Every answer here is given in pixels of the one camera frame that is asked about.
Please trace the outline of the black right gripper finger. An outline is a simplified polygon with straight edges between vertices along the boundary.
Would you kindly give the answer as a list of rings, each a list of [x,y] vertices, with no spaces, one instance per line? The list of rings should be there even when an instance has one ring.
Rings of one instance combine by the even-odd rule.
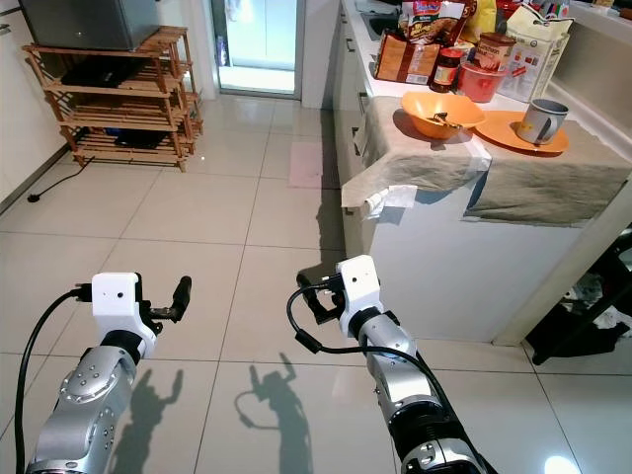
[[[296,281],[299,287],[299,293],[303,298],[306,306],[310,308],[313,317],[316,320],[329,320],[330,308],[326,308],[320,301],[320,292],[328,288],[328,282],[321,279],[319,281],[313,281],[303,273],[297,273]]]

